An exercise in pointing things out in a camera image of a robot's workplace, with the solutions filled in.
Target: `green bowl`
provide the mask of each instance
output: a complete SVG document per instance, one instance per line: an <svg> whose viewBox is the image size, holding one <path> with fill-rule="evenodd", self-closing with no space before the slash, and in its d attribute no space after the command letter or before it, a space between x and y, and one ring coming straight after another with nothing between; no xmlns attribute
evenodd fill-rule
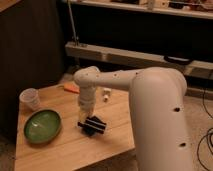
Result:
<svg viewBox="0 0 213 171"><path fill-rule="evenodd" d="M26 139L33 144L47 143L60 131L61 118L53 110L41 110L31 116L24 126Z"/></svg>

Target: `clear plastic cup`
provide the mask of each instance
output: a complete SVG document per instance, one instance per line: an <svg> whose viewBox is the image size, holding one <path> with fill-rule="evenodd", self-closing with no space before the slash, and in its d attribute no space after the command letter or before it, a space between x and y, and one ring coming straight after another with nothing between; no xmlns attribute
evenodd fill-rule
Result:
<svg viewBox="0 0 213 171"><path fill-rule="evenodd" d="M21 92L19 100L29 107L32 111L37 111L41 108L38 90L28 88Z"/></svg>

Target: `dark wall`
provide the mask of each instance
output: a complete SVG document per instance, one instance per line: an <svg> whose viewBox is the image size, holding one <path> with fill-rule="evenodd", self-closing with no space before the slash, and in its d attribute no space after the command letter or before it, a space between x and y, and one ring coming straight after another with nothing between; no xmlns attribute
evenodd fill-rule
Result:
<svg viewBox="0 0 213 171"><path fill-rule="evenodd" d="M22 0L0 13L0 133L15 141L18 95L55 84L64 71L55 0Z"/></svg>

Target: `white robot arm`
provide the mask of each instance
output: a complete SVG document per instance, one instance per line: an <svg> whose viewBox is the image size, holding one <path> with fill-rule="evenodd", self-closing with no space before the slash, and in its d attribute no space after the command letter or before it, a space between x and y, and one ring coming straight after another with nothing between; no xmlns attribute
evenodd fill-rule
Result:
<svg viewBox="0 0 213 171"><path fill-rule="evenodd" d="M86 116L93 112L96 86L129 92L139 170L194 171L183 111L187 85L180 72L153 67L101 73L89 67L77 71L74 80Z"/></svg>

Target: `cable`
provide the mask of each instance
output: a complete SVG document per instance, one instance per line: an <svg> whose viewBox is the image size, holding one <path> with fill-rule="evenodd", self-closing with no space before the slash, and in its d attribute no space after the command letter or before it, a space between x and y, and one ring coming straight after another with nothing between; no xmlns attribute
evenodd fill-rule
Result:
<svg viewBox="0 0 213 171"><path fill-rule="evenodd" d="M205 86L204 86L204 88L203 88L204 91L203 91L202 102L203 102L203 107L204 107L204 109L205 109L205 112L213 119L213 115L208 111L208 109L207 109L207 107L206 107L206 104L205 104L206 89L207 89L208 82L209 82L209 80L210 80L212 74L213 74L213 70L211 70L211 71L209 72L209 75L208 75L206 84L205 84ZM208 149L209 149L209 151L211 152L211 155L213 155L213 150L212 150L212 149L213 149L212 136L213 136L213 128L210 128L210 129L207 131L206 135L204 135L204 136L200 139L200 141L199 141L199 143L198 143L198 147L197 147L197 159L198 159L200 165L201 165L205 170L207 170L207 171L211 171L211 170L210 170L207 166L205 166L205 165L203 164L202 160L200 159L199 151L200 151L200 145L201 145L202 141L203 141L204 139L206 139L207 145L208 145Z"/></svg>
<svg viewBox="0 0 213 171"><path fill-rule="evenodd" d="M206 84L203 88L204 91L203 91L202 102L203 102L203 107L204 107L205 112L213 119L213 115L208 111L206 104L205 104L206 89L207 89L207 86L208 86L208 83L209 83L209 80L210 80L212 74L213 74L213 69L209 72Z"/></svg>
<svg viewBox="0 0 213 171"><path fill-rule="evenodd" d="M211 132L212 130L213 130L213 128L210 128L210 129L207 131L207 134L204 135L204 136L200 139L200 141L199 141L199 143L198 143L198 147L197 147L197 159L198 159L200 165L201 165L205 170L207 170L207 171L211 171L211 170L210 170L207 166L205 166L205 165L203 164L202 160L200 159L199 151L200 151L200 145L201 145L201 143L202 143L203 140L206 138L209 151L211 152L211 155L213 155L213 151L212 151L212 148L213 148L212 144L213 144L213 143L212 143L212 139L211 139L211 137L212 137L212 135L213 135L213 132Z"/></svg>

